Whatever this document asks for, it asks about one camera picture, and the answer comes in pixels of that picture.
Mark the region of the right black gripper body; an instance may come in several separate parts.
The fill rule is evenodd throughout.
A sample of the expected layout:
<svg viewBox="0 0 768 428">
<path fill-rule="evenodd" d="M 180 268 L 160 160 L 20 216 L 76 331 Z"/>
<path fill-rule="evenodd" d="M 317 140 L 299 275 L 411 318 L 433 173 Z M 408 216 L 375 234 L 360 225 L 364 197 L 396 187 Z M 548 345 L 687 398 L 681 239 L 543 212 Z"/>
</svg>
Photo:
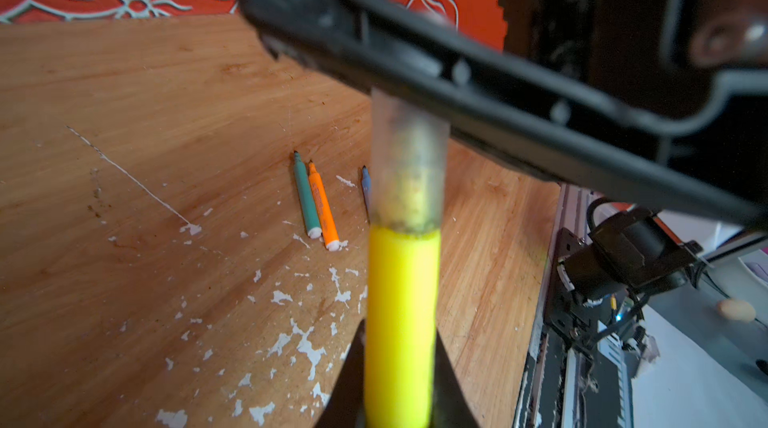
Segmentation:
<svg viewBox="0 0 768 428">
<path fill-rule="evenodd" d="M 463 140 L 618 200 L 763 200 L 767 72 L 684 67 L 682 0 L 512 0 L 525 55 L 387 0 L 338 0 L 361 80 L 447 116 Z"/>
</svg>

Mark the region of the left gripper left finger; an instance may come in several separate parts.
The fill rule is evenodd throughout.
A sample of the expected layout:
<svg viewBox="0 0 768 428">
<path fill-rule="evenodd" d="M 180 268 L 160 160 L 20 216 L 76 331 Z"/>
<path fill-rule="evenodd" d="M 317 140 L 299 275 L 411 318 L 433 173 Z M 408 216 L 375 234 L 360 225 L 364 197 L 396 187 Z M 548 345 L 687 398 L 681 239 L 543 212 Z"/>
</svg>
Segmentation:
<svg viewBox="0 0 768 428">
<path fill-rule="evenodd" d="M 356 329 L 328 404 L 316 428 L 365 427 L 364 410 L 365 320 Z"/>
</svg>

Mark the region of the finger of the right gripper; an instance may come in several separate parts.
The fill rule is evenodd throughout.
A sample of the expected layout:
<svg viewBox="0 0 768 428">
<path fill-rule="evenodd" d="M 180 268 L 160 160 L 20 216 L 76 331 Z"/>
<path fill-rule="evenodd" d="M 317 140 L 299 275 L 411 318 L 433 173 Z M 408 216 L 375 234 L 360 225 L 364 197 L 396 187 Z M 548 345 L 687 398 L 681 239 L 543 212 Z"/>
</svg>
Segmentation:
<svg viewBox="0 0 768 428">
<path fill-rule="evenodd" d="M 238 0 L 266 49 L 536 177 L 763 230 L 767 0 L 500 0 L 492 49 L 392 0 Z"/>
</svg>

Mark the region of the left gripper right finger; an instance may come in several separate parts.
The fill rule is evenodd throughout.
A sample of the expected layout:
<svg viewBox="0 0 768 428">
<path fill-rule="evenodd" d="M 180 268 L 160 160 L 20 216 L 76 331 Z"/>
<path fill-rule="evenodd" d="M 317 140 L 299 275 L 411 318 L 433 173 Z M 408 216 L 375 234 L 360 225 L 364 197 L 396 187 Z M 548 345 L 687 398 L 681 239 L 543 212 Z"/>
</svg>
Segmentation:
<svg viewBox="0 0 768 428">
<path fill-rule="evenodd" d="M 435 345 L 431 426 L 479 427 L 464 397 L 440 334 L 437 334 Z"/>
</svg>

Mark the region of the yellow marker pen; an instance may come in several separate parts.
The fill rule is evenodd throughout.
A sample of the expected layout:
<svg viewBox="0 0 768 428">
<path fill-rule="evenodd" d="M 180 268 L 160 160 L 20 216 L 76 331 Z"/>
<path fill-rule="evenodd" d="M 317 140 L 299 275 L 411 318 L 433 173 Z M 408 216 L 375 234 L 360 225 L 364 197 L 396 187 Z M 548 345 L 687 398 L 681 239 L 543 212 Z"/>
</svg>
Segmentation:
<svg viewBox="0 0 768 428">
<path fill-rule="evenodd" d="M 427 427 L 433 398 L 441 234 L 373 226 L 365 320 L 368 427 Z"/>
</svg>

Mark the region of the clear pen cap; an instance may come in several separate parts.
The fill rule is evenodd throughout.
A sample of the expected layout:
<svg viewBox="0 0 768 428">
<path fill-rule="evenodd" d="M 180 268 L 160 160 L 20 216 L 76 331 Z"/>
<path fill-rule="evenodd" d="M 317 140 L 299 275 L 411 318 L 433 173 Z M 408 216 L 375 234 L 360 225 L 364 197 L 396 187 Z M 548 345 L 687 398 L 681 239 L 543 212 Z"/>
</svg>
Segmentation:
<svg viewBox="0 0 768 428">
<path fill-rule="evenodd" d="M 375 89 L 372 100 L 372 223 L 423 235 L 441 227 L 450 124 Z"/>
</svg>

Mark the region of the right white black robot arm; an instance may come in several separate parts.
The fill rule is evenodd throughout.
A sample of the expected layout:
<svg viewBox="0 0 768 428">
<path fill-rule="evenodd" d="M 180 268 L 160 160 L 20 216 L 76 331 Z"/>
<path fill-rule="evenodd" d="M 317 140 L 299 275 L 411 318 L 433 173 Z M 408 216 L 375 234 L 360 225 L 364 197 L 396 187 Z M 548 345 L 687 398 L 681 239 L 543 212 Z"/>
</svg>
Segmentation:
<svg viewBox="0 0 768 428">
<path fill-rule="evenodd" d="M 632 204 L 569 260 L 584 297 L 693 265 L 670 209 L 767 227 L 767 0 L 238 0 L 273 55 L 446 120 L 547 181 Z"/>
</svg>

